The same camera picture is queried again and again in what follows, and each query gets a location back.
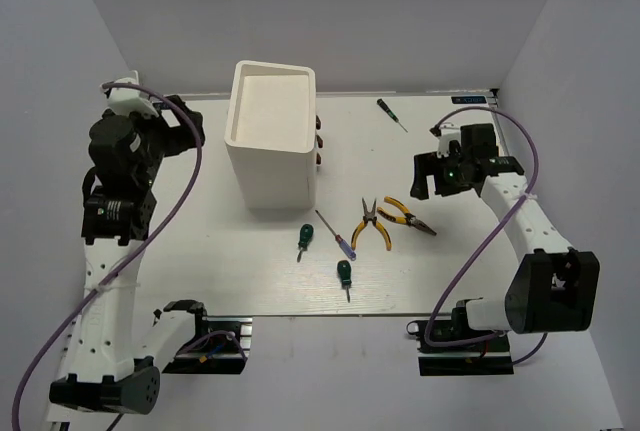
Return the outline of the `small black precision screwdriver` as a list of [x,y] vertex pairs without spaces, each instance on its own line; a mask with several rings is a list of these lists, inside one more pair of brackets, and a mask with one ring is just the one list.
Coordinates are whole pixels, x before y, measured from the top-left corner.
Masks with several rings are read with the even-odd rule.
[[406,129],[406,127],[400,122],[399,118],[396,116],[396,114],[391,110],[391,108],[389,107],[389,105],[382,99],[379,98],[376,101],[376,104],[378,105],[378,107],[387,115],[389,116],[396,124],[398,124],[405,132],[408,132],[408,130]]

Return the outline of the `green stubby screwdriver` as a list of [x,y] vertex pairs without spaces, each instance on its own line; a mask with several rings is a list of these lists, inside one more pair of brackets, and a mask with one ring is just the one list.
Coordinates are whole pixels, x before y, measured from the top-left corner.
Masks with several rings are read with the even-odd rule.
[[351,279],[352,269],[351,269],[350,262],[348,260],[341,260],[337,263],[337,274],[338,274],[341,286],[345,290],[346,299],[348,302],[350,302],[351,301],[350,288],[352,284],[352,279]]
[[298,254],[296,261],[300,262],[302,255],[307,251],[309,244],[311,243],[314,235],[314,227],[311,224],[305,223],[301,226],[299,230],[299,239],[298,239]]

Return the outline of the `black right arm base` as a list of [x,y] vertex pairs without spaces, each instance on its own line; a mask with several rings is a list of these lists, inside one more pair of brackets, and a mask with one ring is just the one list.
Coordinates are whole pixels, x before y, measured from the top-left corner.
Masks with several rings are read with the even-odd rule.
[[[417,342],[421,377],[499,376],[514,373],[510,343],[506,336],[472,344],[434,347],[425,340],[428,320],[412,320],[405,327]],[[485,337],[489,331],[472,330],[466,311],[455,308],[449,316],[434,321],[430,339],[444,343]]]

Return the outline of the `yellow orange long pliers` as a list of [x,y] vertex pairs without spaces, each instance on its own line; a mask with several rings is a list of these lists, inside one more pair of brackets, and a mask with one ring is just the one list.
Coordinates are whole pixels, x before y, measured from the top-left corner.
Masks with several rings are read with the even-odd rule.
[[430,226],[428,226],[424,221],[422,221],[421,219],[419,219],[418,217],[416,217],[413,213],[410,212],[410,210],[399,200],[391,197],[391,196],[385,196],[384,197],[384,202],[386,204],[390,204],[392,206],[394,206],[395,208],[397,208],[400,211],[400,215],[396,216],[393,215],[391,213],[389,213],[388,211],[386,211],[385,209],[383,209],[382,207],[378,206],[377,207],[377,213],[383,217],[385,220],[394,223],[394,224],[398,224],[398,225],[403,225],[409,228],[414,228],[416,230],[419,230],[421,232],[424,232],[428,235],[431,236],[436,236],[437,232],[432,229]]

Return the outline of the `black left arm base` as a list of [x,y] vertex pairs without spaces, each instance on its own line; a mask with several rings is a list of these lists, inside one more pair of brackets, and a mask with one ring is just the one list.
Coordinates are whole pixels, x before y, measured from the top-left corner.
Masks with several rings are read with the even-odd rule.
[[252,317],[204,317],[202,330],[190,342],[196,346],[165,367],[173,375],[240,375],[248,360],[253,335]]

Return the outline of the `white drawer cabinet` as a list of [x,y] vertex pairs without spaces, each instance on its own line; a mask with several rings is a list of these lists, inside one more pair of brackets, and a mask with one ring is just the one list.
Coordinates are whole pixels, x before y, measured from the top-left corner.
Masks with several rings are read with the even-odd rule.
[[224,141],[247,208],[314,207],[319,149],[315,72],[304,66],[238,62]]

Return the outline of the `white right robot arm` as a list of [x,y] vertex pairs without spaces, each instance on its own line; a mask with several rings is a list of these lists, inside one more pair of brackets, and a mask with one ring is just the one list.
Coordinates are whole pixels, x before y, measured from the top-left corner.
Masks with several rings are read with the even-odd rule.
[[552,225],[516,158],[502,156],[490,124],[438,132],[439,147],[414,158],[410,195],[428,198],[427,179],[441,197],[466,191],[492,210],[519,260],[503,296],[457,302],[448,330],[430,320],[424,341],[431,347],[477,348],[505,332],[580,332],[589,328],[600,263],[591,251],[577,250]]

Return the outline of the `blue handled long screwdriver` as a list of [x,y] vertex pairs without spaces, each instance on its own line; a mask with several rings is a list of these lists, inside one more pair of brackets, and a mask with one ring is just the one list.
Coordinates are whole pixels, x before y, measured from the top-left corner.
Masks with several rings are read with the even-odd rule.
[[355,261],[356,260],[356,253],[353,250],[353,248],[344,240],[344,238],[340,234],[338,234],[333,229],[333,227],[328,223],[328,221],[325,219],[325,217],[318,210],[315,210],[315,213],[320,218],[320,220],[323,222],[323,224],[327,227],[327,229],[331,232],[331,234],[334,237],[334,240],[336,241],[336,243],[338,244],[338,246],[342,250],[342,252],[345,254],[345,256],[349,260]]

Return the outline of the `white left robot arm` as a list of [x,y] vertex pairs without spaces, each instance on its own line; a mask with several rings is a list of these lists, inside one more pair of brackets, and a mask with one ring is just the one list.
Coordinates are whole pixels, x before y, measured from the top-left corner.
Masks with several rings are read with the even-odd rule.
[[124,114],[110,105],[89,137],[81,237],[90,301],[68,371],[51,384],[49,400],[77,411],[147,415],[173,353],[183,345],[202,349],[211,338],[206,320],[179,310],[142,344],[132,339],[142,246],[157,204],[152,186],[164,159],[204,143],[203,118],[169,95]]

